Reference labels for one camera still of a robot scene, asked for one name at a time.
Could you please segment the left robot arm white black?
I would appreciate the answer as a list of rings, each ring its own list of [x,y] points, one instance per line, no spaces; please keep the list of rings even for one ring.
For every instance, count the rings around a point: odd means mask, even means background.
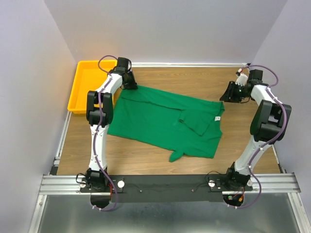
[[[110,71],[98,68],[107,74],[106,80],[95,91],[89,91],[86,103],[86,119],[91,130],[91,159],[86,171],[86,183],[98,192],[112,185],[107,174],[106,138],[109,125],[113,120],[113,96],[118,88],[137,89],[132,72],[132,62],[123,57],[117,58],[117,64]]]

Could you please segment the green t shirt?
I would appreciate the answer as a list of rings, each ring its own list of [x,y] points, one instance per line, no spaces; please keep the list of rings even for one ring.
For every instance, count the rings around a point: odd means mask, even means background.
[[[170,162],[184,155],[212,159],[224,111],[220,101],[139,86],[121,91],[108,134],[170,150]]]

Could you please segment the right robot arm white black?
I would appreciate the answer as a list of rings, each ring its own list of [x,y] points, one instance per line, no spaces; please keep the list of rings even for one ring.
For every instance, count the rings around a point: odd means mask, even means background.
[[[292,108],[272,93],[271,86],[262,81],[262,66],[245,74],[244,68],[236,72],[237,79],[230,81],[220,100],[241,103],[250,98],[258,105],[250,125],[250,140],[238,160],[227,169],[224,186],[229,190],[246,187],[258,160],[286,132]]]

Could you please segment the yellow plastic tray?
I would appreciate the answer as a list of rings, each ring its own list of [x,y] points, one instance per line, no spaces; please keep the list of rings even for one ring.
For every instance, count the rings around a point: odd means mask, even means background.
[[[98,68],[98,61],[80,61],[77,65],[68,111],[85,114],[88,92],[97,90],[107,79],[107,74]]]

